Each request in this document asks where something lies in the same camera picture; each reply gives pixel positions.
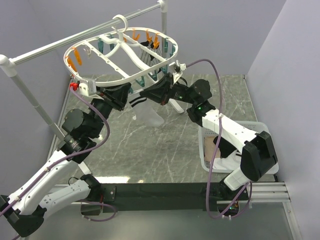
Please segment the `orange clothespin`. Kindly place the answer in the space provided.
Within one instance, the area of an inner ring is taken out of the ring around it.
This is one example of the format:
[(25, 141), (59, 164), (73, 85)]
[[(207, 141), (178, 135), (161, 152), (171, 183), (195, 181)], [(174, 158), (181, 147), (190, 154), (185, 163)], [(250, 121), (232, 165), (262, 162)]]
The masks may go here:
[(75, 56), (75, 59), (76, 59), (78, 65), (81, 66), (83, 63), (82, 63), (82, 59), (81, 59), (79, 51), (77, 50), (76, 47), (73, 47), (72, 49), (73, 49), (73, 53), (74, 53), (74, 56)]
[(136, 33), (136, 29), (134, 28), (133, 31), (132, 31), (132, 39), (135, 40), (135, 41), (138, 41), (139, 38), (140, 38), (140, 34)]
[(152, 43), (152, 42), (153, 42), (153, 37), (150, 35), (149, 31), (146, 30), (145, 33), (146, 33), (146, 40), (147, 40), (149, 43)]
[(157, 49), (160, 45), (160, 42), (158, 40), (158, 33), (155, 34), (155, 37), (154, 37), (154, 41), (153, 41), (153, 49)]

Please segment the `white metal drying rack stand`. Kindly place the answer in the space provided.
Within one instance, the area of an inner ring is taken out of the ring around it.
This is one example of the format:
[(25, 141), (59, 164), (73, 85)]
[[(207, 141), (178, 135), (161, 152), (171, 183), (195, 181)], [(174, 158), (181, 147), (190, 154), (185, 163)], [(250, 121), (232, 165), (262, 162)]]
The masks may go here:
[[(159, 8), (161, 10), (161, 27), (162, 31), (158, 32), (151, 28), (146, 27), (129, 27), (128, 21), (135, 17), (141, 16), (145, 13), (148, 13), (152, 10)], [(167, 12), (168, 12), (168, 2), (166, 0), (159, 0), (156, 4), (149, 6), (144, 9), (138, 9), (137, 11), (127, 14), (125, 16), (118, 14), (112, 20), (102, 23), (100, 25), (94, 26), (92, 28), (86, 29), (82, 32), (76, 33), (74, 35), (68, 36), (66, 38), (60, 39), (53, 43), (47, 44), (43, 47), (37, 48), (20, 56), (14, 58), (8, 58), (5, 55), (0, 56), (0, 67), (3, 72), (11, 78), (15, 84), (18, 86), (20, 91), (25, 95), (28, 101), (34, 106), (36, 111), (42, 117), (42, 119), (47, 123), (47, 125), (51, 128), (54, 134), (62, 140), (64, 134), (59, 129), (56, 123), (52, 121), (47, 112), (43, 109), (43, 107), (36, 100), (35, 96), (30, 92), (30, 90), (23, 83), (21, 78), (19, 77), (16, 66), (27, 62), (31, 59), (39, 57), (43, 54), (51, 52), (59, 47), (68, 45), (73, 43), (74, 46), (86, 45), (90, 47), (92, 52), (95, 52), (98, 57), (103, 59), (108, 65), (110, 65), (116, 72), (120, 73), (122, 79), (110, 81), (110, 82), (98, 82), (96, 83), (97, 87), (110, 87), (125, 83), (130, 83), (133, 80), (138, 79), (141, 76), (147, 76), (153, 70), (158, 70), (161, 67), (168, 67), (170, 63), (172, 63), (177, 56), (178, 53), (178, 44), (171, 37), (167, 36)], [(96, 40), (97, 37), (91, 37), (91, 34), (102, 31), (106, 28), (112, 28), (113, 30), (98, 36), (101, 38), (106, 44), (114, 44), (114, 48), (111, 50), (111, 53), (106, 55), (100, 53), (96, 48), (91, 45), (91, 41)], [(125, 34), (126, 31), (146, 31), (149, 33), (158, 33), (158, 37), (161, 37), (161, 54), (158, 54), (155, 51), (148, 49), (145, 46), (142, 46), (138, 41), (132, 39), (132, 36), (128, 36)], [(145, 64), (132, 50), (132, 47), (139, 47), (142, 50), (145, 50), (149, 55), (153, 56), (159, 62), (156, 65), (149, 66)], [(134, 75), (128, 75), (125, 73), (120, 67), (115, 65), (112, 61), (110, 61), (109, 57), (116, 52), (119, 48), (123, 49), (127, 55), (130, 57), (132, 62), (140, 69), (140, 72)], [(71, 74), (77, 79), (82, 79), (77, 71), (75, 71), (70, 64), (67, 65), (67, 68), (70, 70)]]

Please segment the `white sock black cuff stripes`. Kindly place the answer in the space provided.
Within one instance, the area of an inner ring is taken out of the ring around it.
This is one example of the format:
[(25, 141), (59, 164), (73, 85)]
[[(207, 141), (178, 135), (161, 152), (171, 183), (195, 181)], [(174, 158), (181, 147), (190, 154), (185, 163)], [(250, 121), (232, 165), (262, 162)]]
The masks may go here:
[(130, 106), (135, 112), (136, 120), (149, 127), (159, 127), (164, 123), (164, 119), (159, 116), (151, 107), (146, 97), (136, 97), (129, 101)]

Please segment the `teal clothespin front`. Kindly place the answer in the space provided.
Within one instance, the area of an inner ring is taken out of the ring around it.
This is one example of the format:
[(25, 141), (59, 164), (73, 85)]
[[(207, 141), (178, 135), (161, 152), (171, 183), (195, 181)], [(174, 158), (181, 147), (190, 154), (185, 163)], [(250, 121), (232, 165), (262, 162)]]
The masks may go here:
[(149, 72), (148, 75), (152, 78), (153, 81), (158, 81), (158, 74), (161, 70), (155, 70), (154, 72)]

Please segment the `teal clothespin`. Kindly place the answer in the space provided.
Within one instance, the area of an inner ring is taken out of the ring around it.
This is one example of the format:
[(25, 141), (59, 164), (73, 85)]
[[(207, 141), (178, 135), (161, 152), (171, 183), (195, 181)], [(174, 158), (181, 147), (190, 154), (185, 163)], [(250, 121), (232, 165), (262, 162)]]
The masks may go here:
[(153, 81), (158, 81), (158, 74), (161, 70), (155, 70), (154, 72), (149, 72), (148, 75), (152, 78)]
[(104, 53), (104, 44), (105, 44), (104, 41), (101, 38), (99, 38), (97, 43), (98, 51), (102, 54)]

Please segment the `clear clothespin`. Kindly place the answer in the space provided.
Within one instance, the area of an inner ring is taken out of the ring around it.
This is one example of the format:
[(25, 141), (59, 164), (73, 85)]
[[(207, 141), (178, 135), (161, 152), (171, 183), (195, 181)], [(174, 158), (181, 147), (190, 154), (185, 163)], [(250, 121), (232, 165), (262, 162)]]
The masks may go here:
[(86, 52), (87, 56), (90, 58), (91, 52), (92, 52), (91, 48), (88, 46), (85, 46), (83, 50)]

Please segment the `black and white striped sock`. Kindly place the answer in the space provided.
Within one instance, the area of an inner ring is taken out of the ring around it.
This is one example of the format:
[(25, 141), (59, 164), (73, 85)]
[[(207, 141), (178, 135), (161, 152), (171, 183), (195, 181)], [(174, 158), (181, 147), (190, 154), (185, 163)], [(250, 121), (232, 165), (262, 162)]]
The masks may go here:
[[(140, 43), (142, 46), (146, 47), (146, 48), (149, 48), (150, 44), (149, 44), (149, 41), (146, 40), (146, 41), (143, 41)], [(145, 51), (145, 50), (141, 50), (141, 54), (140, 54), (140, 59), (144, 62), (145, 61), (145, 58), (146, 58), (146, 55), (148, 53)]]

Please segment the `teal clothespin left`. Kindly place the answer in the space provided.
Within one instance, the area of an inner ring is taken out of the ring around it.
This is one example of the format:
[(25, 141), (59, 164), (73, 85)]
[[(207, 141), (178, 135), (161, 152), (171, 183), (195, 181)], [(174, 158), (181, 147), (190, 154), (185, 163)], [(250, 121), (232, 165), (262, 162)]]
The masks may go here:
[(105, 44), (104, 41), (101, 38), (99, 38), (97, 43), (98, 51), (102, 54), (104, 53), (104, 44)]

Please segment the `white plastic laundry basket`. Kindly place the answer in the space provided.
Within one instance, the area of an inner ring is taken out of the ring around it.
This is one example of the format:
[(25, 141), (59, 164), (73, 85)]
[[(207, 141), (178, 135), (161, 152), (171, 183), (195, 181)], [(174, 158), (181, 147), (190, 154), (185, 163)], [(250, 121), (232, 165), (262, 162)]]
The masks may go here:
[[(262, 122), (258, 122), (258, 121), (244, 121), (244, 120), (238, 120), (237, 123), (241, 126), (243, 126), (244, 128), (247, 128), (249, 130), (252, 130), (256, 133), (258, 133), (259, 135), (262, 132), (269, 132), (269, 129), (267, 127), (266, 124), (262, 123)], [(210, 168), (210, 162), (207, 162), (204, 160), (204, 153), (205, 153), (205, 137), (211, 137), (211, 136), (218, 136), (218, 134), (210, 129), (204, 128), (204, 127), (198, 127), (198, 148), (199, 148), (199, 157), (200, 157), (200, 163), (202, 168), (205, 171), (209, 171)], [(259, 151), (259, 154), (261, 155), (262, 158), (266, 158), (267, 157), (267, 153), (268, 151), (270, 151), (271, 155), (275, 154), (275, 150), (273, 147), (273, 144), (271, 143), (272, 138), (269, 137), (268, 139), (264, 140), (261, 144), (257, 143), (257, 149)], [(234, 151), (231, 153), (231, 155), (241, 155), (240, 152), (238, 150)], [(215, 158), (219, 158), (220, 157), (220, 152), (217, 152), (217, 156)], [(213, 173), (224, 173), (224, 174), (229, 174), (232, 171), (224, 171), (224, 172), (214, 172), (212, 170)]]

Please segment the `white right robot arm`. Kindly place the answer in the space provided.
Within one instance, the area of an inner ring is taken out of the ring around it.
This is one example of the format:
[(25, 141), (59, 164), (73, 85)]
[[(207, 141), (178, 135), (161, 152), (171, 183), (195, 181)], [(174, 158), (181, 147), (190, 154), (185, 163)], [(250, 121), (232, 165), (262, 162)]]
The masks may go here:
[(271, 135), (250, 130), (227, 116), (209, 103), (212, 97), (210, 83), (198, 79), (191, 86), (174, 83), (174, 77), (166, 74), (156, 84), (142, 90), (140, 95), (165, 105), (170, 99), (191, 104), (187, 113), (192, 122), (217, 133), (241, 154), (240, 165), (233, 170), (219, 187), (222, 198), (230, 200), (237, 189), (246, 183), (258, 181), (278, 163)]

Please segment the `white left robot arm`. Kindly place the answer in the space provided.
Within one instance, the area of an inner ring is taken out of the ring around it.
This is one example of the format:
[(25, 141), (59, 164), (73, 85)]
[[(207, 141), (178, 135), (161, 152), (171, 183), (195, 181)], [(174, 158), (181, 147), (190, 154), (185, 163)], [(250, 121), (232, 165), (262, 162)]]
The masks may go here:
[(49, 191), (109, 139), (109, 115), (113, 109), (124, 109), (130, 88), (130, 83), (99, 87), (98, 97), (88, 102), (80, 95), (80, 85), (70, 84), (70, 92), (89, 107), (89, 112), (70, 110), (62, 125), (67, 134), (46, 163), (18, 190), (0, 197), (0, 214), (19, 237), (28, 237), (46, 218), (73, 202), (100, 197), (101, 184), (90, 173), (61, 190)]

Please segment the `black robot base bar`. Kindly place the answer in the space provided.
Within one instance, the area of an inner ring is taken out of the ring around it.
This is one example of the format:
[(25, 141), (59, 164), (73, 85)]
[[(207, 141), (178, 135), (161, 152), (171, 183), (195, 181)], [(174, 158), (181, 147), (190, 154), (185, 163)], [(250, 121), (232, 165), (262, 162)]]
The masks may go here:
[(85, 201), (118, 211), (205, 210), (207, 183), (103, 183)]

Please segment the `white round clip hanger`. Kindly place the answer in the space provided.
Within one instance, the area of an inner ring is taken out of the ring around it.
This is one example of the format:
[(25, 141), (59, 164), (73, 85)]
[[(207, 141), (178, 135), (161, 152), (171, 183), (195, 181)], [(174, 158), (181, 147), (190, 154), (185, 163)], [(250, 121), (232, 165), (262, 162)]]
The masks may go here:
[[(125, 34), (132, 37), (133, 31), (127, 30)], [(139, 44), (141, 42), (147, 41), (145, 31), (136, 30), (136, 34), (140, 34), (140, 38), (138, 40)], [(149, 43), (148, 49), (153, 52), (156, 52), (158, 55), (161, 55), (162, 38), (158, 36), (158, 41), (160, 42), (159, 47), (157, 49), (153, 49), (153, 42), (156, 34), (153, 32), (150, 32), (149, 34), (152, 36), (152, 42)], [(97, 50), (98, 50), (99, 35), (93, 36), (93, 37), (96, 37), (97, 39), (90, 41), (90, 44)], [(92, 51), (91, 56), (88, 57), (88, 55), (84, 51), (84, 47), (86, 45), (84, 44), (80, 45), (79, 42), (77, 43), (78, 43), (78, 46), (75, 46), (73, 44), (66, 50), (66, 52), (63, 55), (63, 61), (67, 69), (68, 69), (67, 65), (71, 65), (71, 67), (80, 75), (82, 79), (93, 79), (95, 83), (112, 82), (112, 81), (122, 79), (122, 75), (119, 72), (115, 71), (110, 65), (108, 65), (103, 59), (101, 59), (94, 51)], [(111, 51), (114, 47), (115, 47), (114, 44), (104, 43), (103, 55), (111, 54)], [(78, 64), (73, 52), (73, 48), (76, 48), (79, 51), (79, 54), (82, 60), (82, 65)], [(133, 46), (132, 50), (140, 58), (142, 49), (138, 46)], [(129, 76), (132, 76), (140, 72), (140, 69), (132, 62), (130, 57), (122, 48), (119, 48), (118, 50), (116, 50), (115, 53), (112, 53), (111, 56), (109, 57), (109, 60), (112, 61), (118, 67), (120, 67)], [(159, 63), (159, 61), (150, 54), (147, 54), (144, 60), (145, 61), (143, 62), (150, 67)], [(159, 71), (159, 70), (161, 70), (161, 72), (158, 74), (158, 80), (160, 79), (160, 77), (162, 77), (164, 74), (166, 74), (169, 71), (169, 66), (161, 67), (159, 69), (152, 70), (151, 72)], [(144, 75), (143, 77), (145, 81), (151, 81), (152, 83), (157, 82), (157, 81), (153, 81), (149, 75)]]

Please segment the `teal clothespin being pinched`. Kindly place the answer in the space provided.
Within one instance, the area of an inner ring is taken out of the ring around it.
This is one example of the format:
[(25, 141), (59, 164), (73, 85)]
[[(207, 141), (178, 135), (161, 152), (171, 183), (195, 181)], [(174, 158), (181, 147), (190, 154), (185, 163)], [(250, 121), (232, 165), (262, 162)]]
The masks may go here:
[(142, 88), (145, 87), (145, 79), (144, 79), (143, 76), (140, 77), (140, 78), (137, 78), (135, 81), (136, 81), (136, 83), (138, 83)]

